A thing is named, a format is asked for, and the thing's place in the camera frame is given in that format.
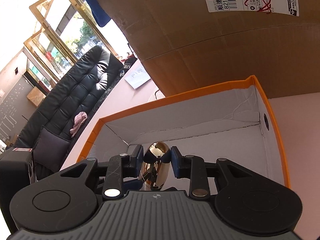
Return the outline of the shiny gold egg-shaped object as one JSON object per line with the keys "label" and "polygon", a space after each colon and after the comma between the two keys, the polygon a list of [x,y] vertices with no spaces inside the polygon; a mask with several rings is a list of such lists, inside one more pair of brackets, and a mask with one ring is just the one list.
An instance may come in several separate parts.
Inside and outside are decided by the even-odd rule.
{"label": "shiny gold egg-shaped object", "polygon": [[162,141],[151,144],[144,154],[140,169],[142,190],[161,190],[169,174],[170,162],[171,152],[167,144]]}

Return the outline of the orange shoe box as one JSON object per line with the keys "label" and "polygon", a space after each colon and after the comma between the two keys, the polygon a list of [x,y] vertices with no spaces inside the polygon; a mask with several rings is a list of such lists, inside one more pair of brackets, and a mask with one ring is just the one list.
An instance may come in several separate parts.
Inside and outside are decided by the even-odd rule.
{"label": "orange shoe box", "polygon": [[77,159],[107,161],[162,141],[206,161],[227,158],[290,185],[286,155],[268,99],[255,76],[158,99],[97,120]]}

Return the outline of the pink cloth on sofa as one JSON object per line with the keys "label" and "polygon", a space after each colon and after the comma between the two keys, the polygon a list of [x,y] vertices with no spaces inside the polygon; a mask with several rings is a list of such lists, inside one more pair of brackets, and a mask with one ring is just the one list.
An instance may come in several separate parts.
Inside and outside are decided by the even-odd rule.
{"label": "pink cloth on sofa", "polygon": [[80,112],[74,117],[74,125],[70,129],[70,134],[72,138],[75,136],[75,134],[78,132],[78,130],[85,123],[86,120],[87,120],[86,112]]}

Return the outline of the dark grey cushion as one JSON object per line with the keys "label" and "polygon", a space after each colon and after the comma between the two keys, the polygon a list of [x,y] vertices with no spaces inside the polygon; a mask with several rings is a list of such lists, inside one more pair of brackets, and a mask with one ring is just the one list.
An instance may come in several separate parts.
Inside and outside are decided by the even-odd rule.
{"label": "dark grey cushion", "polygon": [[33,148],[35,162],[54,173],[59,171],[70,143],[42,126]]}

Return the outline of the black leather sofa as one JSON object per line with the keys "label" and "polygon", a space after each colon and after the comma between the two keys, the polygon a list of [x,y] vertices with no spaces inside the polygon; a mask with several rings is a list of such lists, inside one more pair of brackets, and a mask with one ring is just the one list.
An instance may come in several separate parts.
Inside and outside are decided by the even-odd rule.
{"label": "black leather sofa", "polygon": [[[41,127],[44,126],[71,142],[63,165],[81,133],[120,81],[122,67],[123,64],[110,51],[99,45],[91,48],[43,99],[21,130],[14,146],[34,148]],[[74,125],[74,117],[80,112],[87,113],[87,120],[72,138],[70,129]],[[38,180],[54,174],[35,161],[34,169]]]}

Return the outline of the white paper sheet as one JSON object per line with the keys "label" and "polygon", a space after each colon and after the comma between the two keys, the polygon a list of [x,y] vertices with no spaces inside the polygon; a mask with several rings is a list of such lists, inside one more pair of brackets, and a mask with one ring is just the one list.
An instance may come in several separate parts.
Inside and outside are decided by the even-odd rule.
{"label": "white paper sheet", "polygon": [[151,79],[143,66],[138,67],[133,73],[125,77],[125,81],[133,88],[137,89]]}

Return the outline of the black bag with logo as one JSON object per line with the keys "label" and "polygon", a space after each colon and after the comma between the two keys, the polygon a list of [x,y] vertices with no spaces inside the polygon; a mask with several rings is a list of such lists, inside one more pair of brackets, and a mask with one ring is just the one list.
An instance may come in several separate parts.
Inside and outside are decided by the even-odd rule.
{"label": "black bag with logo", "polygon": [[137,61],[137,58],[135,56],[130,56],[128,57],[125,62],[123,67],[121,68],[119,72],[119,77],[122,78],[132,67],[132,65]]}

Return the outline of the large brown cardboard box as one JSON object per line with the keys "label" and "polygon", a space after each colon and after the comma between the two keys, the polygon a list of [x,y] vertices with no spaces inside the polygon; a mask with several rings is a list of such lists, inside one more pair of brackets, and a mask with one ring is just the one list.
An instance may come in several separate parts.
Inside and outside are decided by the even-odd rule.
{"label": "large brown cardboard box", "polygon": [[255,75],[269,98],[319,91],[319,0],[210,12],[208,0],[98,0],[166,96]]}

